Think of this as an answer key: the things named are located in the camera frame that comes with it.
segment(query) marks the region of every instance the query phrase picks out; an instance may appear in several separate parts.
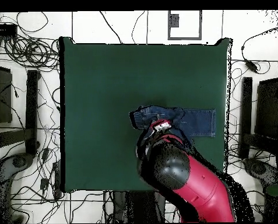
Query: black cable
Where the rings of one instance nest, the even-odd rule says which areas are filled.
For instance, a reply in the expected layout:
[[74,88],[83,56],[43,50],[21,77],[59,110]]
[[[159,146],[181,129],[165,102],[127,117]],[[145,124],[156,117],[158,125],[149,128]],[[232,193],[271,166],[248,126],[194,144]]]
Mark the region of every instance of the black cable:
[[51,220],[51,217],[53,216],[53,212],[52,212],[52,211],[51,211],[50,217],[48,218],[47,224],[49,223],[49,221]]
[[76,210],[78,210],[80,207],[82,207],[82,205],[86,202],[86,199],[87,199],[88,196],[93,196],[93,195],[94,195],[94,196],[101,196],[102,194],[103,194],[103,193],[101,193],[101,194],[94,194],[94,193],[87,194],[87,195],[85,196],[83,202],[82,202],[77,208],[75,208],[75,209],[72,211],[71,223],[73,222],[73,213],[74,213]]
[[71,224],[71,215],[72,215],[72,212],[71,212],[71,193],[69,193],[69,224]]
[[[62,204],[62,202],[61,202],[59,205],[54,206],[54,207],[43,217],[42,221],[39,222],[38,224],[43,224],[43,222],[47,221],[47,219],[45,219],[45,218],[48,216],[48,214],[50,214],[51,212],[53,212],[53,210],[54,210],[55,208],[57,208],[57,210],[59,210],[61,204]],[[51,216],[49,217],[49,220],[51,219],[51,217],[52,217],[53,215],[56,214],[57,210],[51,214]]]
[[50,139],[50,141],[49,141],[49,143],[48,143],[48,146],[50,145],[50,142],[52,142],[57,148],[60,148],[60,146],[57,144],[57,143],[55,143],[55,141],[56,141],[56,136],[55,136],[55,134],[57,134],[57,135],[59,135],[59,137],[60,137],[60,133],[57,133],[57,132],[55,132],[56,130],[53,130],[52,131],[52,133],[51,133],[51,139]]
[[16,180],[16,181],[18,181],[18,180],[21,180],[21,179],[23,179],[23,178],[26,178],[26,177],[29,177],[29,176],[32,176],[34,173],[36,173],[36,172],[39,172],[39,167],[37,167],[37,169],[32,173],[32,174],[29,174],[29,175],[26,175],[26,176],[23,176],[23,177],[21,177],[21,178],[18,178],[18,179],[14,179],[14,180]]
[[15,147],[17,147],[17,146],[19,146],[19,145],[21,145],[21,144],[23,144],[23,143],[24,143],[24,141],[23,141],[23,142],[20,142],[20,143],[18,143],[18,144],[16,144],[16,145],[13,146],[13,147],[11,147],[11,148],[7,151],[6,155],[4,155],[2,158],[0,158],[0,162],[2,162],[2,161],[8,156],[9,152],[10,152],[13,148],[15,148]]
[[58,89],[60,89],[60,87],[56,88],[56,89],[53,91],[53,93],[52,93],[52,101],[55,102],[56,104],[60,104],[60,102],[55,101],[55,98],[54,98],[54,93],[55,93]]
[[[106,24],[108,24],[108,21],[107,21],[107,19],[105,18],[105,16],[104,16],[104,14],[102,13],[102,11],[99,11],[99,12],[100,12],[101,15],[103,16],[103,18],[104,18]],[[109,28],[113,31],[113,33],[116,34],[116,36],[118,37],[120,44],[122,44],[122,41],[120,40],[120,37],[117,35],[117,33],[116,33],[116,32],[114,31],[114,29],[111,27],[111,25],[108,24],[108,26],[109,26]]]
[[159,210],[160,220],[162,223],[164,223],[165,219],[164,219],[163,215],[161,214],[160,206],[159,206],[159,203],[157,202],[157,200],[155,200],[155,204],[157,206],[157,209]]
[[173,219],[172,219],[172,222],[174,222],[175,215],[176,215],[176,210],[177,210],[177,208],[175,208],[175,210],[174,210],[174,212],[173,212]]
[[[13,20],[9,16],[3,16],[4,18],[9,18],[13,22],[3,22],[3,23],[11,23],[11,24],[16,24],[18,28],[22,31],[22,33],[26,36],[23,37],[21,35],[17,35],[15,39],[11,40],[5,40],[5,45],[4,49],[6,54],[8,54],[9,58],[20,64],[23,67],[27,68],[37,68],[39,71],[52,71],[53,69],[56,69],[59,73],[59,40],[56,39],[51,39],[51,38],[35,38],[31,37],[29,33],[34,33],[37,32],[41,29],[43,29],[47,23],[48,23],[48,18],[46,15],[43,13],[45,16],[47,22],[45,25],[34,31],[27,31],[23,27],[20,26],[18,22]],[[47,42],[43,40],[52,40],[52,44],[49,45]]]
[[267,30],[267,31],[264,31],[264,32],[262,32],[262,33],[259,33],[259,34],[257,34],[257,35],[254,35],[254,36],[248,38],[248,39],[244,42],[244,44],[242,45],[242,47],[241,47],[241,54],[242,54],[242,57],[244,58],[244,60],[248,61],[248,60],[244,57],[244,48],[245,48],[245,43],[246,43],[247,41],[249,41],[250,39],[253,39],[253,38],[255,38],[255,37],[258,37],[258,36],[260,36],[260,35],[269,33],[269,32],[271,32],[271,31],[273,31],[273,30],[276,30],[276,29],[278,29],[278,27],[274,27],[274,28],[272,28],[272,29],[269,29],[269,30]]
[[51,92],[50,92],[50,89],[48,88],[48,85],[47,85],[46,81],[44,80],[43,76],[41,76],[41,78],[43,79],[43,81],[44,81],[44,83],[45,83],[45,85],[46,85],[46,87],[47,87],[48,93],[50,94],[50,96],[51,96],[51,98],[52,98],[52,94],[51,94]]
[[37,30],[35,30],[35,31],[28,31],[28,30],[22,28],[22,26],[19,24],[18,18],[19,18],[19,15],[20,15],[21,13],[22,13],[22,12],[19,12],[19,13],[16,15],[16,23],[17,23],[17,25],[20,27],[20,29],[21,29],[21,30],[24,30],[25,32],[28,32],[28,33],[35,33],[35,32],[38,32],[38,31],[40,31],[41,29],[43,29],[43,28],[48,24],[48,18],[47,18],[47,16],[45,15],[44,12],[41,12],[41,13],[44,15],[45,19],[47,20],[47,22],[43,25],[43,27],[41,27],[41,28],[39,28],[39,29],[37,29]]
[[7,86],[5,86],[5,87],[2,89],[2,91],[0,92],[0,94],[3,93],[7,88],[9,88],[9,87],[11,87],[11,86],[13,86],[13,88],[14,88],[14,90],[15,90],[15,96],[18,98],[19,95],[18,95],[18,93],[17,93],[17,91],[16,91],[16,88],[17,88],[17,87],[14,87],[14,85],[13,85],[12,83],[10,83],[10,84],[8,84]]
[[[32,199],[36,194],[38,194],[39,191],[40,191],[40,190],[38,190],[37,192],[33,191],[33,192],[34,192],[34,195],[33,195],[30,199]],[[28,201],[29,201],[29,200],[27,200],[24,204],[21,204],[20,207],[24,206]],[[21,213],[27,214],[27,215],[28,215],[28,219],[27,219],[26,224],[28,223],[28,221],[29,221],[29,219],[30,219],[30,215],[29,215],[27,212],[20,211],[20,210],[19,210],[20,207],[18,207],[18,208],[16,208],[16,209],[14,209],[14,207],[13,207],[12,205],[11,205],[10,207],[14,210],[14,212],[17,211],[17,212],[21,212]]]
[[8,106],[11,110],[13,110],[13,111],[16,113],[16,115],[17,115],[17,117],[18,117],[18,119],[19,119],[20,125],[22,126],[24,132],[26,133],[26,130],[25,130],[25,128],[24,128],[24,125],[23,125],[22,121],[20,120],[20,116],[18,115],[17,111],[16,111],[15,109],[13,109],[10,105],[8,105],[5,101],[3,101],[3,100],[0,99],[0,102],[2,102],[3,104],[5,104],[6,106]]
[[[138,20],[140,19],[140,17],[141,17],[144,13],[145,13],[145,10],[144,10],[144,12],[143,12],[142,14],[140,14],[140,16],[137,18],[136,23],[138,22]],[[134,43],[135,43],[135,40],[133,39],[133,31],[135,30],[136,23],[135,23],[135,25],[133,26],[133,29],[132,29],[132,41],[133,41]]]
[[105,195],[106,195],[106,192],[103,191],[103,200],[104,200],[104,204],[103,204],[103,212],[104,212],[104,222],[107,223],[107,210],[105,208],[105,205],[107,203],[107,201],[105,201]]
[[17,196],[19,194],[19,192],[23,189],[23,188],[28,188],[29,190],[31,190],[32,192],[34,192],[37,196],[39,196],[40,198],[46,200],[47,202],[50,202],[50,203],[55,203],[56,200],[51,200],[51,199],[47,199],[45,197],[43,197],[42,195],[40,195],[38,192],[34,191],[31,187],[29,186],[23,186],[16,194],[14,194],[14,196],[11,198],[11,200],[14,199],[15,196]]
[[49,106],[49,105],[47,104],[47,100],[46,100],[45,98],[43,98],[43,99],[45,100],[45,103],[43,103],[42,105],[40,105],[40,106],[37,107],[37,112],[38,112],[39,108],[42,107],[43,105],[47,106],[48,108],[50,108],[50,109],[52,110],[52,113],[51,113],[51,115],[50,115],[50,119],[51,119],[51,121],[52,121],[54,124],[50,127],[50,129],[53,129],[53,127],[56,125],[55,121],[52,119],[52,114],[54,113],[54,110],[55,110],[55,109],[53,109],[51,106]]
[[29,213],[27,213],[27,212],[25,212],[25,211],[20,211],[20,210],[18,210],[18,209],[15,209],[13,206],[15,206],[15,205],[20,205],[20,206],[23,206],[23,205],[40,205],[40,204],[42,204],[42,203],[31,203],[31,204],[27,204],[27,203],[25,202],[24,204],[12,204],[10,207],[11,207],[14,211],[18,211],[18,212],[21,212],[21,213],[26,214],[26,215],[28,216],[28,219],[27,219],[27,221],[26,221],[25,224],[27,224],[28,221],[29,221],[29,219],[30,219]]
[[113,205],[115,207],[119,207],[120,209],[119,210],[114,210],[113,213],[109,214],[106,223],[111,223],[111,221],[116,221],[117,223],[119,223],[119,221],[115,219],[115,214],[123,212],[124,207],[122,205],[120,205],[119,203],[117,203],[115,199],[113,199],[112,193],[113,193],[113,191],[109,191],[109,199],[111,200],[111,202],[113,203]]
[[[247,194],[248,193],[258,193],[260,194],[261,196],[263,196],[265,198],[265,195],[260,192],[260,191],[257,191],[257,190],[251,190],[251,191],[247,191]],[[257,205],[257,204],[254,204],[254,207],[255,209],[253,208],[254,211],[256,211],[257,213],[259,213],[260,215],[262,215],[262,217],[264,218],[265,217],[265,214],[261,211],[260,207],[264,207],[264,205]]]
[[66,218],[66,213],[65,213],[65,202],[64,202],[64,218],[65,218],[65,220],[66,220],[66,223],[69,224],[69,222],[68,222],[68,220],[67,220],[67,218]]
[[177,213],[178,218],[179,218],[179,221],[178,221],[178,222],[180,223],[180,222],[181,222],[181,215],[180,215],[180,213],[179,213],[179,210],[178,210],[178,209],[176,210],[176,213]]
[[[255,62],[255,63],[254,63],[256,66],[258,66],[258,67],[257,67],[257,69],[258,69],[257,73],[258,73],[258,74],[265,74],[265,73],[269,72],[269,70],[270,70],[270,62],[269,62],[269,61],[266,61],[266,62],[268,63],[269,67],[268,67],[267,71],[262,72],[262,73],[260,73],[260,70],[261,70],[260,64],[259,64],[258,62]],[[243,72],[241,68],[236,68],[236,69],[233,69],[233,70],[231,71],[231,74],[230,74],[231,83],[234,84],[234,87],[233,87],[233,89],[232,89],[231,92],[230,92],[230,97],[232,97],[236,102],[239,102],[239,103],[240,103],[241,101],[240,101],[240,100],[237,100],[237,99],[234,97],[234,92],[235,92],[237,86],[240,84],[243,74],[246,73],[248,70],[249,70],[249,68],[246,69],[246,70]],[[233,73],[234,73],[235,71],[239,71],[240,73],[239,73],[238,76],[233,77]],[[237,148],[233,148],[233,146],[239,145],[238,139],[237,139],[236,136],[235,136],[235,135],[240,135],[240,134],[237,133],[237,131],[238,131],[238,130],[237,130],[237,126],[238,126],[239,124],[237,124],[237,117],[236,117],[235,115],[233,115],[231,112],[234,111],[235,109],[239,108],[239,107],[241,107],[241,105],[239,105],[238,107],[233,108],[233,109],[230,110],[230,116],[233,116],[233,117],[235,118],[235,123],[233,124],[233,123],[230,123],[230,121],[229,121],[229,124],[231,124],[232,126],[235,126],[235,132],[232,133],[232,134],[229,134],[229,137],[228,137],[228,144],[227,144],[227,145],[229,145],[230,141],[234,141],[236,144],[233,144],[233,145],[230,146],[230,148],[229,148],[229,150],[228,150],[228,160],[231,160],[231,159],[233,159],[233,158],[238,158],[238,153],[236,152],[236,151],[237,151]],[[256,149],[256,148],[252,148],[252,147],[251,147],[250,149],[257,150],[258,152],[260,151],[260,149]],[[259,156],[259,153],[258,153],[258,152],[255,154],[255,156],[254,156],[255,158],[257,158],[257,157]],[[232,173],[232,174],[230,174],[230,175],[236,174],[236,173],[238,173],[241,169],[244,169],[244,168],[242,167],[242,163],[241,163],[241,162],[242,162],[242,160],[241,160],[241,159],[238,159],[238,160],[236,160],[235,162],[228,163],[227,166],[224,167],[225,173],[228,173],[228,166],[229,166],[229,165],[234,165],[234,166],[236,166],[236,167],[239,168],[239,170],[238,170],[237,172]]]

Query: green table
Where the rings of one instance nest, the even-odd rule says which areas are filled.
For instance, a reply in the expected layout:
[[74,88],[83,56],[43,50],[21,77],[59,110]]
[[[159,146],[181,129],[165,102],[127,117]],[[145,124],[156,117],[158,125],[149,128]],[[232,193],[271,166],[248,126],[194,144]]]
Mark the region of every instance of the green table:
[[195,138],[195,145],[222,170],[229,43],[73,44],[61,38],[65,191],[152,190],[136,171],[141,132],[128,115],[141,105],[216,109],[216,136]]

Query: denim fabric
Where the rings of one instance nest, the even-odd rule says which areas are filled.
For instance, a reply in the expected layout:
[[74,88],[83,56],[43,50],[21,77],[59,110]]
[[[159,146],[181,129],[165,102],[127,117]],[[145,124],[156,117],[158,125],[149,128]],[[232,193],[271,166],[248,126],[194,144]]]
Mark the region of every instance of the denim fabric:
[[139,107],[129,113],[134,128],[145,130],[159,119],[170,120],[172,125],[190,137],[215,137],[216,110],[164,108],[159,106]]

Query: white floor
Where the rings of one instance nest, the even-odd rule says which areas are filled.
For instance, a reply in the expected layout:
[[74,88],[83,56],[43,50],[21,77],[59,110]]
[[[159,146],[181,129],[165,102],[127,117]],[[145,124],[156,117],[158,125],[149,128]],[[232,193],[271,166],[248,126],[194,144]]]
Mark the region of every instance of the white floor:
[[[119,43],[119,39],[114,32],[107,26],[105,20],[99,12],[44,12],[48,19],[46,26],[33,33],[27,33],[32,37],[38,38],[49,38],[57,39],[59,36],[69,36],[74,39],[76,43]],[[119,35],[121,41],[126,44],[191,44],[191,43],[202,43],[202,44],[215,44],[220,38],[228,37],[233,39],[232,47],[232,63],[233,63],[233,78],[231,87],[233,88],[234,82],[238,84],[240,82],[240,75],[253,77],[253,100],[256,100],[256,87],[259,81],[277,78],[278,77],[278,32],[271,32],[267,35],[262,35],[250,39],[245,45],[244,56],[248,60],[258,61],[265,60],[265,62],[259,62],[260,72],[266,72],[269,68],[268,62],[270,61],[270,70],[263,74],[258,75],[251,71],[246,71],[247,67],[240,61],[242,60],[241,46],[244,41],[251,36],[264,32],[265,30],[278,26],[278,12],[271,10],[258,11],[258,10],[204,10],[203,11],[203,25],[202,25],[202,40],[201,41],[168,41],[167,40],[167,10],[166,11],[143,11],[136,10],[134,12],[103,12],[109,24]],[[17,13],[5,12],[0,13],[0,22],[12,22],[14,23]],[[47,22],[45,16],[41,12],[29,12],[21,13],[18,17],[18,22],[22,28],[28,31],[38,30]],[[46,40],[48,44],[51,44],[52,40]],[[10,68],[13,75],[13,85],[16,89],[19,97],[15,97],[13,90],[12,107],[16,110],[20,116],[21,122],[25,123],[25,110],[26,110],[26,70],[21,65],[16,64],[10,60],[8,55],[3,54],[5,50],[3,47],[0,49],[0,66]],[[38,121],[38,140],[43,143],[47,137],[47,142],[50,141],[52,131],[53,137],[49,148],[56,148],[59,143],[59,130],[53,128],[59,128],[59,112],[51,98],[51,93],[59,87],[59,75],[56,70],[51,72],[42,72],[42,79],[39,81],[39,95],[38,105],[42,105],[38,114],[40,116],[40,122]],[[236,87],[233,95],[231,95],[230,109],[235,109],[240,105],[239,102],[235,101],[240,99],[240,85]],[[55,92],[55,100],[60,101],[59,90]],[[255,106],[254,102],[253,109],[253,127],[255,121]],[[239,124],[239,108],[231,111],[230,116],[230,133],[235,133],[236,125]],[[13,112],[13,121],[10,124],[0,124],[0,132],[11,131],[21,128],[19,119],[16,113]],[[0,149],[0,158],[3,157],[7,151],[14,145],[4,147]],[[21,144],[13,148],[9,154],[24,151],[24,144]],[[59,160],[60,152],[56,149],[56,156],[46,163],[45,173],[49,174],[52,163]],[[12,193],[16,194],[23,186],[32,186],[35,192],[41,195],[40,189],[40,176],[37,171],[37,160],[34,161],[31,168],[25,170],[16,175],[17,181],[14,181],[12,186]],[[270,159],[268,161],[271,165],[275,166],[275,160]],[[237,162],[228,168],[228,173],[232,174],[235,180],[239,181],[245,188],[246,191],[257,190],[262,191],[262,187],[258,180],[255,180],[251,176],[244,172],[243,165]],[[90,193],[102,194],[97,191],[76,191],[71,195],[66,195],[64,201],[59,202],[60,206],[52,217],[51,210],[53,207],[57,207],[56,204],[45,202],[40,203],[41,198],[35,194],[32,190],[23,188],[20,191],[21,194],[17,195],[13,199],[13,207],[18,208],[21,211],[25,211],[30,215],[28,223],[40,223],[45,217],[43,223],[67,223],[71,215],[71,211],[79,207],[85,200],[85,203],[73,213],[73,223],[96,223],[99,220],[104,222],[102,219],[103,214],[103,196],[102,195],[89,195]],[[45,197],[52,199],[51,190],[48,190]],[[264,205],[263,197],[255,192],[248,193],[249,200],[252,205]],[[112,205],[110,200],[106,203],[107,213],[110,214],[112,211]],[[166,219],[168,222],[173,222],[174,206],[166,204]],[[254,211],[256,221],[261,221],[262,217],[259,213]],[[178,222],[178,216],[174,219],[174,222]]]

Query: black border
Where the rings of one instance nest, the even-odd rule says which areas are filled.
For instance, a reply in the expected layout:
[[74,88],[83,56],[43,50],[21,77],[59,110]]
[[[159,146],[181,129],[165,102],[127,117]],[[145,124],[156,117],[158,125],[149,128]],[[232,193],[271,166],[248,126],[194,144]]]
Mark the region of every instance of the black border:
[[63,193],[65,191],[65,66],[64,66],[64,38],[61,36],[59,38],[59,67],[60,67],[60,157],[61,157],[61,169],[60,169],[60,190]]

